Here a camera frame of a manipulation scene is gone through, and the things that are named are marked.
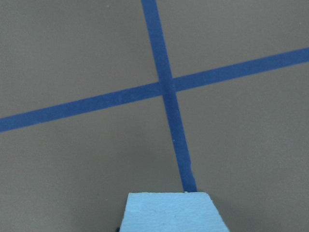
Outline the light blue foam block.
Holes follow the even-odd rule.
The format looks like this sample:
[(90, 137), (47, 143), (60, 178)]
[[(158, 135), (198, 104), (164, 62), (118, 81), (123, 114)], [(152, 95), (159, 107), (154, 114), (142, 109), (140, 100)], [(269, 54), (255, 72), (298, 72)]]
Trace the light blue foam block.
[(204, 192), (129, 193), (122, 232), (227, 232)]

